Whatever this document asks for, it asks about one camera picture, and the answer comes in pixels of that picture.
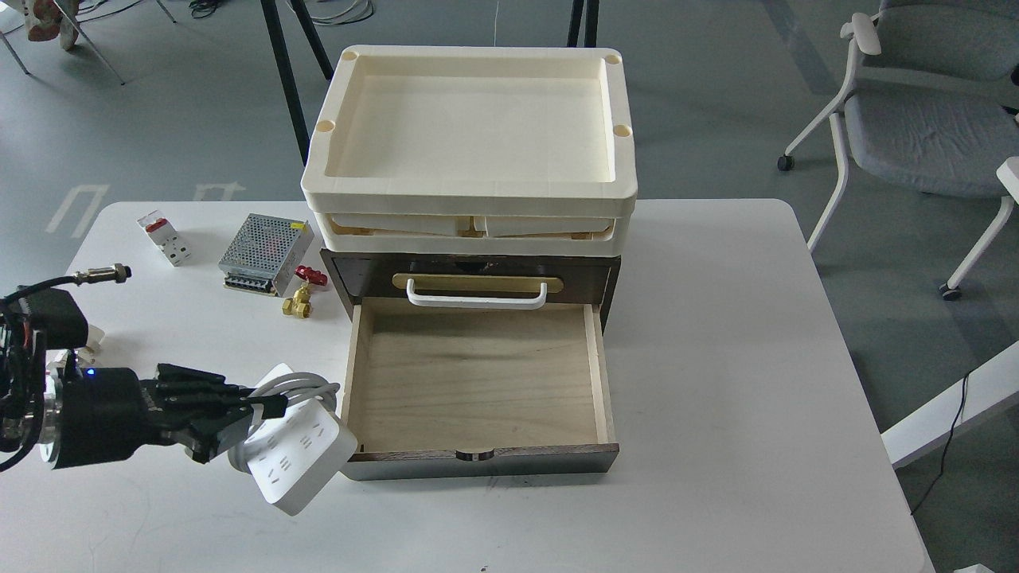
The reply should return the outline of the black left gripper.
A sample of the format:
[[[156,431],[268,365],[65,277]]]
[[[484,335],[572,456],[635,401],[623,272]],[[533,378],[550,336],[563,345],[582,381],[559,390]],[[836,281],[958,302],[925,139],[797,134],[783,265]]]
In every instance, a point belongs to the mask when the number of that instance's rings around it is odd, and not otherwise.
[[[58,433],[46,456],[55,470],[123,461],[143,445],[175,442],[193,461],[209,463],[248,437],[252,406],[276,419],[290,403],[284,395],[255,396],[223,375],[167,363],[157,365],[153,380],[140,380],[127,368],[98,368],[58,388]]]

